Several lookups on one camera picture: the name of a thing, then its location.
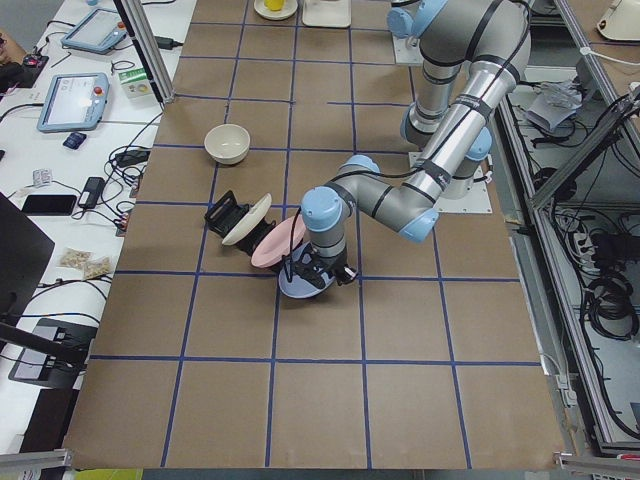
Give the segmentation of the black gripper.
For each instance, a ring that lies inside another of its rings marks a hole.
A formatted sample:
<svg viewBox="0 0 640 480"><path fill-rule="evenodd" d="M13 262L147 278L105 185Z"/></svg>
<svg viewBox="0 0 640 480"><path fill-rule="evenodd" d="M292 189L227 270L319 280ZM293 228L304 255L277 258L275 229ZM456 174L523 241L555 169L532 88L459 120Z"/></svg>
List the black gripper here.
<svg viewBox="0 0 640 480"><path fill-rule="evenodd" d="M333 257L322 257L315 251L311 254L322 263L322 269L304 267L299 276L315 289L325 290L332 283L348 285L356 279L356 271L346 263L345 253Z"/></svg>

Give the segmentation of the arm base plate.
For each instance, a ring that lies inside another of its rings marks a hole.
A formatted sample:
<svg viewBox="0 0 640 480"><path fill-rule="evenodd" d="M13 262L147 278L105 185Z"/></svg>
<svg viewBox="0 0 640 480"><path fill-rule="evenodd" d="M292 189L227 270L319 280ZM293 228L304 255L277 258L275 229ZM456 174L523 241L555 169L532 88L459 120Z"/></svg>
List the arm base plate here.
<svg viewBox="0 0 640 480"><path fill-rule="evenodd" d="M419 66L423 63L420 39L415 37L392 37L395 63L404 66Z"/></svg>
<svg viewBox="0 0 640 480"><path fill-rule="evenodd" d="M492 214L488 193L492 170L490 154L480 160L465 157L448 188L437 199L434 209L441 214Z"/></svg>

